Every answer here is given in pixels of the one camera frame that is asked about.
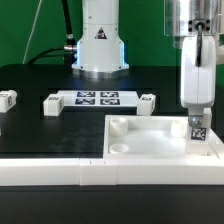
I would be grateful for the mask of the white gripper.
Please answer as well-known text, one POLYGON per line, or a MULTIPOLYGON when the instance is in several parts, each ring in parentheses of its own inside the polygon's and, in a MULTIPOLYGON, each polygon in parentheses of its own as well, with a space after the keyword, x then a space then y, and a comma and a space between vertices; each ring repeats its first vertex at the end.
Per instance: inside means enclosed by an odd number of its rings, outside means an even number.
POLYGON ((216 44, 212 36, 203 36, 201 66, 196 66, 195 37, 183 41, 181 56, 181 105, 188 109, 188 123, 192 128, 203 124, 205 108, 211 108, 215 100, 216 44))

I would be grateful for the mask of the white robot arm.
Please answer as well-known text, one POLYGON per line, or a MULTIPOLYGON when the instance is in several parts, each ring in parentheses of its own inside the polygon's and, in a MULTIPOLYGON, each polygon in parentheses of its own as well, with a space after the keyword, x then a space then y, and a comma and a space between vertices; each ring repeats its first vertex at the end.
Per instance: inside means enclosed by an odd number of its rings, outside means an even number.
MULTIPOLYGON (((72 68, 90 77, 127 69, 118 35, 119 0, 82 0, 83 35, 72 68)), ((224 0, 164 0, 164 34, 181 55, 181 105, 200 128, 215 101, 216 66, 224 64, 224 0)))

